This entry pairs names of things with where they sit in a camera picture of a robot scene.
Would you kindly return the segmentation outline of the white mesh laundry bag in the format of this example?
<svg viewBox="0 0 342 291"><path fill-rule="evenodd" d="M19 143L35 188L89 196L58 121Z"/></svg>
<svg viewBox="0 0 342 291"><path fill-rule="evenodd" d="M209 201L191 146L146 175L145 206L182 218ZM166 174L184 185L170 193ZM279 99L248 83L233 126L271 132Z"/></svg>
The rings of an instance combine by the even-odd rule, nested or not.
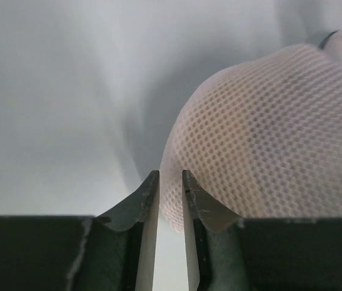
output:
<svg viewBox="0 0 342 291"><path fill-rule="evenodd" d="M160 209L183 223L183 170L243 217L342 217L342 31L224 69L181 109Z"/></svg>

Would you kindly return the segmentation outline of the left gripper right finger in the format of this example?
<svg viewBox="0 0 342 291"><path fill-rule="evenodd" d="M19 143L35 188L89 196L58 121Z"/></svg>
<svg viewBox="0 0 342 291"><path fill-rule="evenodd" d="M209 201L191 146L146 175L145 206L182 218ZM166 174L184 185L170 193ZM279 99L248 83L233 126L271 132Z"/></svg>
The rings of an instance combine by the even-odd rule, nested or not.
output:
<svg viewBox="0 0 342 291"><path fill-rule="evenodd" d="M342 290L342 218L243 218L182 185L190 290Z"/></svg>

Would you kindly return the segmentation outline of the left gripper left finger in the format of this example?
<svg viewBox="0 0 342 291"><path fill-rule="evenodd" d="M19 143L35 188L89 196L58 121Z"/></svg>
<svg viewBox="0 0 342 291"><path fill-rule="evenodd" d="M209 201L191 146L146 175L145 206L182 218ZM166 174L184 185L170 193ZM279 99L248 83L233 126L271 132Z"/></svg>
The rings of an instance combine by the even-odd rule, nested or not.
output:
<svg viewBox="0 0 342 291"><path fill-rule="evenodd" d="M151 290L159 181L99 216L0 215L0 291Z"/></svg>

